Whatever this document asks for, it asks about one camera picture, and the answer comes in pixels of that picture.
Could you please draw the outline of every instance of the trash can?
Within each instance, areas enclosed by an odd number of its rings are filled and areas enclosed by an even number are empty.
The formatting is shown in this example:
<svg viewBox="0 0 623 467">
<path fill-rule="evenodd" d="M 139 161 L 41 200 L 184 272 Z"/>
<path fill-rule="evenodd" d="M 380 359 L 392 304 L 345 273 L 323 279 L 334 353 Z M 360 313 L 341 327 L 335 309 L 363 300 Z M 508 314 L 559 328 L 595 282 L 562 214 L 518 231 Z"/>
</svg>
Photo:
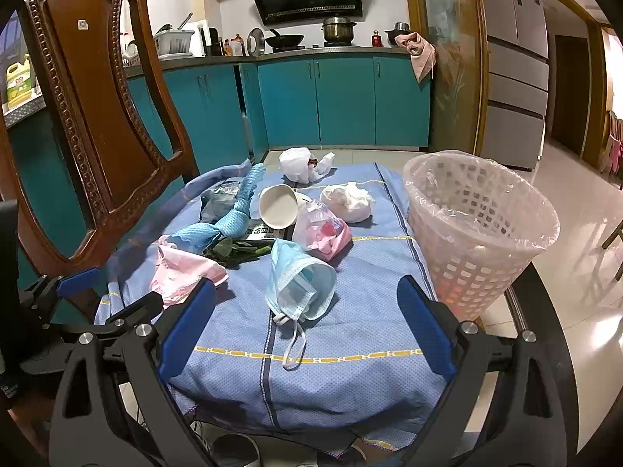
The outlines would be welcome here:
<svg viewBox="0 0 623 467">
<path fill-rule="evenodd" d="M 560 233 L 547 198 L 493 160 L 424 154 L 404 165 L 403 181 L 437 298 L 459 321 L 482 314 Z"/>
</svg>

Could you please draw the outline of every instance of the silver bolt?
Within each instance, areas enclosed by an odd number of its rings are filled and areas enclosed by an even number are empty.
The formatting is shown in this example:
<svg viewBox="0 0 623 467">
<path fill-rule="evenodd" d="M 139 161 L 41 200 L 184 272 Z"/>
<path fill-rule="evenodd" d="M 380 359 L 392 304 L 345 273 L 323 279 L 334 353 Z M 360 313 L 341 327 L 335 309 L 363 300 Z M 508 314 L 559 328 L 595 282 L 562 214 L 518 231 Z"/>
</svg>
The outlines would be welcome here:
<svg viewBox="0 0 623 467">
<path fill-rule="evenodd" d="M 151 333 L 151 330 L 152 328 L 150 324 L 143 323 L 142 325 L 136 327 L 135 332 L 139 337 L 147 337 Z"/>
<path fill-rule="evenodd" d="M 93 340 L 93 334 L 91 332 L 84 332 L 78 338 L 80 344 L 89 344 Z"/>
<path fill-rule="evenodd" d="M 536 342 L 537 341 L 537 334 L 535 334 L 532 330 L 524 330 L 521 333 L 521 337 L 526 342 Z"/>
<path fill-rule="evenodd" d="M 461 330 L 463 330 L 465 334 L 474 335 L 478 333 L 478 325 L 473 321 L 463 321 L 463 323 L 461 323 Z"/>
</svg>

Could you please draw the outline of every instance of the blue surgical mask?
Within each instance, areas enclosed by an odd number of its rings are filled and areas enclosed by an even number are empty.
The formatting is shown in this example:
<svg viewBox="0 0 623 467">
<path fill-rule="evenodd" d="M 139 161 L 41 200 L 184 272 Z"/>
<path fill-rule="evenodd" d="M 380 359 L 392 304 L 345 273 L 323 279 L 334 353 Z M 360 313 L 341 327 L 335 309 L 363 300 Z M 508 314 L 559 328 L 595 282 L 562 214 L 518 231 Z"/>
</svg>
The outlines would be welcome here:
<svg viewBox="0 0 623 467">
<path fill-rule="evenodd" d="M 283 367 L 291 369 L 297 365 L 307 342 L 301 323 L 316 320 L 326 313 L 335 293 L 337 275 L 331 265 L 308 255 L 295 242 L 276 240 L 270 258 L 272 269 L 266 301 L 275 314 L 273 321 L 277 325 L 294 321 L 292 340 L 282 360 Z M 298 355 L 291 356 L 298 335 L 303 344 Z"/>
</svg>

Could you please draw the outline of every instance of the red bottle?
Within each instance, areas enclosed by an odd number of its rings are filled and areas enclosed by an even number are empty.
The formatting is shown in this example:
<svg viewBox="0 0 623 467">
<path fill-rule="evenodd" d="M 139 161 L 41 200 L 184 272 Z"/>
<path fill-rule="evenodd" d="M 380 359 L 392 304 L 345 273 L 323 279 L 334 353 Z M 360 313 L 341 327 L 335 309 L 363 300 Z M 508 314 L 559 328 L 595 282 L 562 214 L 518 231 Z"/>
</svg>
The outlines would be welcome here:
<svg viewBox="0 0 623 467">
<path fill-rule="evenodd" d="M 375 30 L 374 35 L 372 35 L 372 47 L 383 47 L 381 36 L 379 35 L 378 30 Z"/>
</svg>

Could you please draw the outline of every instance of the mask ear loop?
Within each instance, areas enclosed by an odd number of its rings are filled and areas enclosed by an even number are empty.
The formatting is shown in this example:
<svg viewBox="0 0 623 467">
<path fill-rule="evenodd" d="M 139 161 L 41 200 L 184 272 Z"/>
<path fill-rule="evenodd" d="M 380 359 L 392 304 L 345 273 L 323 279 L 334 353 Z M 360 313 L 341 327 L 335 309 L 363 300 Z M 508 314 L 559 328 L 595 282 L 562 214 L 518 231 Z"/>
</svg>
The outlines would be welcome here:
<svg viewBox="0 0 623 467">
<path fill-rule="evenodd" d="M 273 321 L 275 322 L 277 326 L 283 326 L 286 323 L 288 323 L 288 321 L 291 319 L 292 318 L 289 318 L 284 313 L 280 313 L 280 314 L 275 315 L 275 317 L 273 318 Z M 298 321 L 294 321 L 294 325 L 295 325 L 295 328 L 294 328 L 294 333 L 292 334 L 292 339 L 290 340 L 288 347 L 285 349 L 285 352 L 283 353 L 283 359 L 281 360 L 281 366 L 285 370 L 290 370 L 294 368 L 296 365 L 298 365 L 298 359 L 303 355 L 303 350 L 305 349 L 305 345 L 307 344 L 307 338 L 305 336 L 303 327 L 300 326 L 300 323 Z M 303 346 L 301 346 L 301 349 L 298 352 L 298 355 L 291 358 L 290 351 L 292 350 L 292 348 L 294 347 L 294 344 L 297 341 L 297 337 L 298 337 L 297 334 L 301 336 L 301 339 L 303 340 Z"/>
</svg>

